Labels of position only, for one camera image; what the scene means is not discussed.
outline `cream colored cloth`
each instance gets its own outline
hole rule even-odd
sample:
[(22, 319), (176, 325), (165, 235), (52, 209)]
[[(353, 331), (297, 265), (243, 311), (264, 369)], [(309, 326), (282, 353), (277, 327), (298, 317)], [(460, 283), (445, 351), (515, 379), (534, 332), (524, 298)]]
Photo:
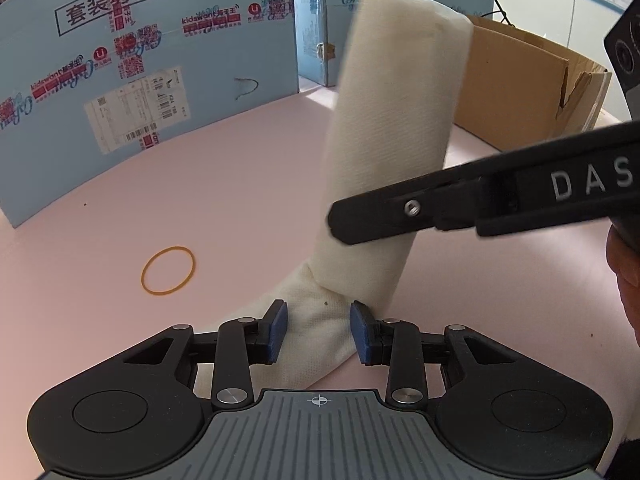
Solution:
[[(432, 0), (360, 0), (327, 139), (325, 211), (442, 168), (472, 32), (465, 16)], [(252, 367), (255, 389), (306, 388), (349, 358), (351, 302), (382, 316), (413, 241), (403, 235), (349, 247), (323, 227), (306, 262), (231, 317), (260, 318), (275, 299), (289, 306), (278, 362)], [(202, 371), (196, 393), (206, 397), (210, 369)]]

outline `yellow rubber band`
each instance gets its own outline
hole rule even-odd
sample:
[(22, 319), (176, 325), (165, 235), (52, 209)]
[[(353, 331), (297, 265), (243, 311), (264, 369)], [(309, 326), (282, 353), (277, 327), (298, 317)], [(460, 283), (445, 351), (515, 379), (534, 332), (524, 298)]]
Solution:
[[(184, 281), (179, 285), (174, 286), (174, 288), (170, 288), (169, 290), (151, 290), (150, 288), (148, 288), (148, 286), (146, 286), (146, 283), (145, 283), (146, 272), (148, 271), (149, 267), (154, 261), (156, 261), (163, 254), (168, 253), (170, 251), (184, 251), (185, 253), (187, 253), (191, 257), (191, 271), (189, 272), (189, 275), (184, 279)], [(162, 251), (154, 254), (151, 257), (151, 259), (146, 263), (145, 267), (142, 269), (142, 275), (140, 276), (140, 283), (142, 284), (142, 288), (144, 288), (149, 294), (153, 294), (154, 296), (166, 296), (167, 294), (171, 294), (176, 290), (180, 290), (187, 283), (189, 283), (189, 280), (191, 279), (195, 271), (196, 271), (196, 257), (193, 255), (191, 250), (187, 249), (186, 247), (176, 245), (173, 247), (167, 247), (166, 249), (162, 249)]]

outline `silver screw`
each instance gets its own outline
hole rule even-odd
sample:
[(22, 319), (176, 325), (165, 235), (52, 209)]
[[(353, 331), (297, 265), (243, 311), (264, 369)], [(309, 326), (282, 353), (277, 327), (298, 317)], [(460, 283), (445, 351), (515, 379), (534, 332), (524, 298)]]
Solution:
[(247, 397), (246, 391), (241, 388), (225, 388), (216, 395), (216, 398), (223, 404), (239, 404)]
[(417, 200), (409, 200), (404, 204), (404, 214), (407, 216), (418, 216), (420, 214), (420, 202)]
[(414, 388), (399, 388), (391, 394), (391, 398), (400, 404), (415, 404), (422, 400), (422, 393)]

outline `gray ribbed plate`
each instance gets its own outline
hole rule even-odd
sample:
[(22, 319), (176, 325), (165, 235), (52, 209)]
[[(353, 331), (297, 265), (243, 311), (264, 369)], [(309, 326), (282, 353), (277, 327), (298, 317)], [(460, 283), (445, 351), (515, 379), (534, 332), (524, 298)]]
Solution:
[(374, 392), (267, 391), (257, 406), (215, 416), (190, 452), (138, 480), (499, 478), (449, 452), (423, 416), (390, 410)]

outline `pink table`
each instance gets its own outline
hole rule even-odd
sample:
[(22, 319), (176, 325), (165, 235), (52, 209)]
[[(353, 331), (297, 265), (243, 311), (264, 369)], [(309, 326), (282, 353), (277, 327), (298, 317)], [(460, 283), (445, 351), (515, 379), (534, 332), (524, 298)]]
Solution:
[[(212, 124), (124, 162), (17, 230), (0, 219), (6, 478), (41, 471), (25, 421), (42, 392), (172, 324), (225, 319), (310, 253), (334, 98), (318, 89)], [(447, 164), (491, 152), (455, 128)], [(594, 222), (499, 240), (423, 232), (390, 315), (431, 332), (468, 324), (587, 383), (610, 403), (619, 436), (638, 396), (640, 352), (604, 261), (606, 231)], [(143, 265), (177, 244), (196, 255), (194, 278), (148, 295)], [(148, 283), (170, 288), (188, 265), (168, 254)], [(385, 380), (384, 369), (351, 359), (318, 386), (384, 389)]]

